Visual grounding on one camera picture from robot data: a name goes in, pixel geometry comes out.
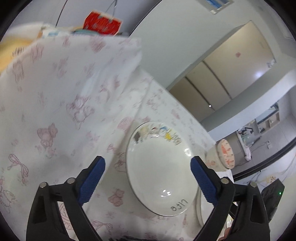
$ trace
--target white tablecloth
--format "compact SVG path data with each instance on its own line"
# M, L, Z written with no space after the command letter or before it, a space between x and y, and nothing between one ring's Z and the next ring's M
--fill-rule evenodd
M194 203L181 215L157 216L128 183L126 146L142 123L173 126L202 159L215 143L141 70L140 49L139 40L120 37L45 38L26 48L0 76L0 211L20 240L25 240L39 183L76 177L97 155L105 158L106 171L83 209L103 240L129 235L181 241L199 232Z

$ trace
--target cabinet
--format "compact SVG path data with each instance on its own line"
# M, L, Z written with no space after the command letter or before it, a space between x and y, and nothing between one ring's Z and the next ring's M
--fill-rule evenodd
M203 62L200 62L189 72L187 78L190 79L195 87L203 94L214 110L220 109L230 101L227 92Z
M204 62L234 98L268 71L274 57L263 35L250 21L208 55Z
M279 111L258 124L260 134L266 133L280 122Z
M170 90L170 93L198 120L201 121L214 111L185 78Z

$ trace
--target wire hanger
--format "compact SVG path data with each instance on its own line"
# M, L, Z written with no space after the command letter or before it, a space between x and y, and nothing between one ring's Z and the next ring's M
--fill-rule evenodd
M108 12L109 8L112 6L112 4L114 3L114 8L113 8L113 14L112 14L112 17L114 17L114 14L115 14L115 8L117 6L117 0L114 0L110 6L107 8L106 12Z

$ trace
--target gray floor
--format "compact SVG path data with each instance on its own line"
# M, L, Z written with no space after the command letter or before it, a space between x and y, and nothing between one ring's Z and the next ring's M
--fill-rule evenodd
M261 139L250 147L252 160L246 162L243 152L234 153L236 166L232 174L237 174L271 157L296 137L296 119L289 115L286 119L262 135ZM267 148L266 142L270 141L271 148Z

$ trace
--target white wall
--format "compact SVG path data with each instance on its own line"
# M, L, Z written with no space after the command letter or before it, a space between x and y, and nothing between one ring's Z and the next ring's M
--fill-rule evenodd
M66 0L33 0L16 17L12 26L29 22L46 22L55 25ZM131 33L142 18L160 0L119 0L115 17L123 20L121 31ZM113 0L68 0L58 22L58 27L81 26L94 9L106 11ZM112 5L108 13L113 13Z
M295 66L295 58L282 54L269 71L236 98L204 119L202 125L217 141L249 123L296 84Z
M278 209L269 223L271 241L276 241L282 235L296 213L295 183L296 174L283 181L285 190L279 202Z
M296 87L289 92L292 115L296 118Z
M183 71L215 43L249 20L265 36L275 58L280 56L280 47L266 22L246 0L235 0L216 15L196 0L162 0L131 37L142 38L141 64L166 88L176 78L181 79L180 74L185 75Z
M296 58L296 41L295 39L284 38L284 35L279 28L279 25L281 26L281 28L283 28L284 31L289 31L289 29L281 20L281 18L277 15L275 10L273 10L264 0L248 1L260 14L260 16L265 20L267 26L276 38L276 41L278 42L281 51L289 56Z
M291 104L290 104L290 92L285 94L279 101L279 117L280 120L284 120L291 114Z

